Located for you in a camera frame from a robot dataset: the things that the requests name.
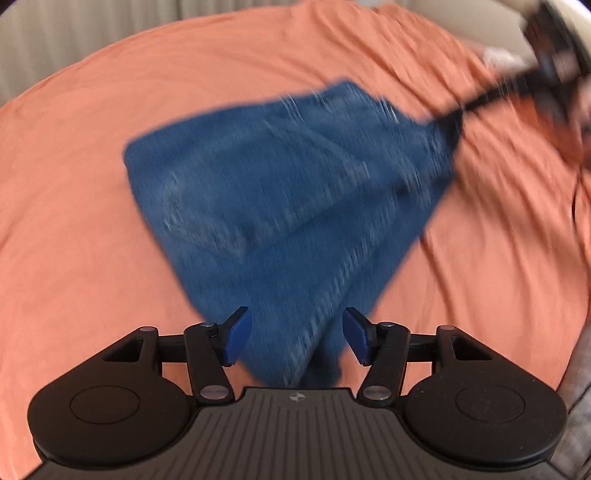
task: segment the denim fabric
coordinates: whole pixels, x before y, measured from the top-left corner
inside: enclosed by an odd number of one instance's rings
[[[343,82],[169,125],[131,142],[125,164],[195,308],[214,322],[252,310],[249,370],[271,387],[326,388],[343,309],[369,312],[422,232],[460,129]]]

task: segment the orange bed sheet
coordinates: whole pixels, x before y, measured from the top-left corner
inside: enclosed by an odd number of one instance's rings
[[[199,321],[135,207],[128,140],[344,77],[416,118],[493,81],[418,15],[318,0],[136,35],[0,109],[0,478],[39,463],[27,405],[43,385],[138,326],[166,335]],[[466,118],[456,164],[372,319],[419,333],[454,324],[556,387],[587,315],[575,172],[509,102]],[[585,234],[589,202],[579,203]],[[341,384],[355,390],[365,370],[350,351],[343,366]],[[410,368],[406,388],[428,368]],[[182,368],[165,373],[186,387]],[[256,383],[240,366],[229,375],[236,389]]]

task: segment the jeans pocket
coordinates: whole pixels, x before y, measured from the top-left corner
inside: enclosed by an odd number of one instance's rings
[[[293,121],[228,131],[180,164],[164,185],[166,227],[234,257],[297,229],[369,179],[363,162]]]

